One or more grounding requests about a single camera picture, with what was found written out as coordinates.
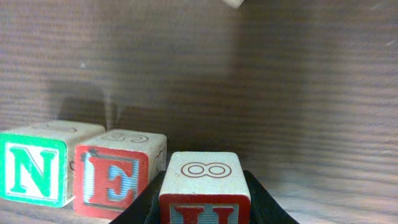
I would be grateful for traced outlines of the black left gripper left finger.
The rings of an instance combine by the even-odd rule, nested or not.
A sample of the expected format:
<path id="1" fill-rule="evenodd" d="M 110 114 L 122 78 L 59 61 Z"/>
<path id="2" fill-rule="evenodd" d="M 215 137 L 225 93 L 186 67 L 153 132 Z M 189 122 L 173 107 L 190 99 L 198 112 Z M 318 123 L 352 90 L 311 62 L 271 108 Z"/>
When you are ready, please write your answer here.
<path id="1" fill-rule="evenodd" d="M 128 206 L 109 224 L 160 224 L 159 193 L 166 171 L 161 171 Z"/>

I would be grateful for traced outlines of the red U block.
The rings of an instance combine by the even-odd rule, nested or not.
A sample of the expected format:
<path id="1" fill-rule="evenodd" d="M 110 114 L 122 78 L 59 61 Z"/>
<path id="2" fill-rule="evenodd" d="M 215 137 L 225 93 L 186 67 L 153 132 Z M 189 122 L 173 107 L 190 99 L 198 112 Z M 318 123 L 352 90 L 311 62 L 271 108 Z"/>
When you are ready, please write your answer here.
<path id="1" fill-rule="evenodd" d="M 251 195 L 237 154 L 175 152 L 159 193 L 161 223 L 250 220 Z"/>

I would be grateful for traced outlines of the green N block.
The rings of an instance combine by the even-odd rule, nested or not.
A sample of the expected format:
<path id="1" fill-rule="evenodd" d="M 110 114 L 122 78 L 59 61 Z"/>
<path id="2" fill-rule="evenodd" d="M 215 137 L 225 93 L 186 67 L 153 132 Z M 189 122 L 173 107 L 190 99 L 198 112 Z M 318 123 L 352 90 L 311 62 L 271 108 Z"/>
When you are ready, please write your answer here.
<path id="1" fill-rule="evenodd" d="M 60 208 L 73 196 L 75 146 L 100 124 L 53 120 L 1 132 L 1 198 Z"/>

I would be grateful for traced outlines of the red E block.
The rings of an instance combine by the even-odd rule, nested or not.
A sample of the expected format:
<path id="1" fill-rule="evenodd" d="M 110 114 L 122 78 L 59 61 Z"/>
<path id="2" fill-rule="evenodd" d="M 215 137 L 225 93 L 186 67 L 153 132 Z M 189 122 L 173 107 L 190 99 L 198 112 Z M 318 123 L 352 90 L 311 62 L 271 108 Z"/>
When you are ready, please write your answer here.
<path id="1" fill-rule="evenodd" d="M 73 209 L 112 220 L 165 170 L 164 134 L 113 129 L 75 148 Z"/>

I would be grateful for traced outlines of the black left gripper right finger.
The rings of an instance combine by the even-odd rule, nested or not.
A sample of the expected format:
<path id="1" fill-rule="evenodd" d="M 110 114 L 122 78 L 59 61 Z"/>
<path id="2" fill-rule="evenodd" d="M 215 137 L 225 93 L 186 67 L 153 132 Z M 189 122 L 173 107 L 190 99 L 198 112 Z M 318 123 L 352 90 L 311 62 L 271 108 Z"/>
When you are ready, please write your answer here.
<path id="1" fill-rule="evenodd" d="M 243 170 L 243 174 L 251 196 L 249 224 L 299 224 L 275 201 L 252 172 Z"/>

